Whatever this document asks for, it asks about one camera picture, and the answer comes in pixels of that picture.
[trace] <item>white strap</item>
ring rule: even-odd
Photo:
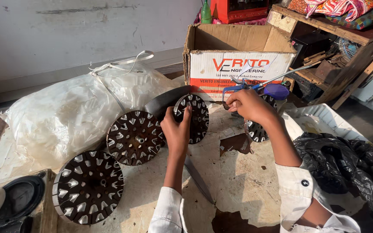
[[[102,71],[102,70],[105,70],[107,68],[116,68],[116,69],[119,69],[119,70],[122,70],[122,71],[127,71],[127,73],[124,73],[122,75],[110,76],[110,77],[119,77],[119,76],[127,75],[130,72],[136,72],[136,73],[138,73],[138,72],[141,72],[141,71],[132,71],[133,67],[135,66],[136,61],[144,61],[144,60],[153,58],[153,56],[154,55],[153,55],[152,51],[144,50],[144,51],[140,52],[136,56],[135,59],[132,59],[132,60],[128,60],[128,61],[115,61],[115,62],[111,62],[111,63],[108,63],[108,64],[104,64],[104,65],[102,65],[100,67],[97,67],[95,69],[91,69],[89,67],[89,69],[92,70],[92,72],[90,72],[89,74],[91,74],[92,76],[94,76],[97,79],[97,81],[99,81],[101,84],[103,84],[104,87],[106,87],[107,91],[109,91],[109,93],[116,100],[117,104],[119,104],[120,108],[123,110],[123,113],[125,113],[126,111],[125,111],[125,108],[123,107],[122,103],[119,101],[119,99],[117,98],[117,96],[101,81],[100,77],[102,77],[102,76],[99,76],[97,73],[100,72],[100,71]],[[132,68],[129,71],[125,70],[123,68],[117,67],[117,65],[129,64],[129,63],[133,63],[133,66],[132,66]]]
[[[104,64],[100,67],[97,67],[95,69],[91,69],[89,67],[89,69],[92,70],[92,72],[90,72],[89,74],[91,74],[92,76],[96,77],[98,76],[98,72],[100,71],[103,71],[107,68],[115,68],[115,69],[119,69],[121,71],[127,71],[127,73],[124,73],[124,74],[121,74],[121,75],[118,75],[118,76],[110,76],[110,77],[119,77],[119,76],[123,76],[123,75],[127,75],[128,73],[130,72],[136,72],[136,73],[139,73],[141,71],[132,71],[133,70],[133,67],[135,66],[136,64],[136,61],[144,61],[144,60],[148,60],[150,58],[153,58],[154,54],[152,51],[148,51],[148,50],[144,50],[142,52],[140,52],[135,59],[132,59],[132,60],[128,60],[128,61],[115,61],[115,62],[111,62],[111,63],[107,63],[107,64]],[[123,68],[120,68],[118,67],[117,65],[123,65],[123,64],[130,64],[130,63],[133,63],[133,66],[130,70],[126,70],[126,69],[123,69]]]

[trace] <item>knife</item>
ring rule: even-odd
[[[194,182],[197,185],[200,192],[204,195],[204,197],[211,204],[214,205],[214,201],[211,197],[211,193],[208,190],[208,187],[205,184],[204,180],[202,179],[201,175],[199,174],[199,172],[194,167],[194,164],[192,163],[191,159],[189,158],[189,155],[191,155],[191,152],[188,149],[187,154],[186,154],[186,158],[185,158],[185,162],[184,162],[184,166],[185,166],[186,170],[189,172],[189,174],[191,175],[192,179],[194,180]]]

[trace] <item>black button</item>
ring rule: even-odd
[[[309,186],[309,182],[307,181],[307,180],[302,180],[302,185],[304,186],[304,187],[308,187]]]

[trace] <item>human hand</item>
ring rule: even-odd
[[[169,156],[184,156],[187,153],[189,142],[192,107],[185,108],[184,119],[181,123],[175,121],[173,110],[174,107],[167,108],[165,118],[160,124],[168,144]]]
[[[255,121],[263,126],[269,124],[272,119],[278,119],[274,108],[253,89],[242,89],[232,93],[226,104],[230,107],[229,112],[237,111],[245,119]]]

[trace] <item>green bottle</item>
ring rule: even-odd
[[[211,24],[212,23],[212,16],[211,16],[211,8],[208,6],[208,1],[205,0],[204,5],[201,9],[201,24]]]

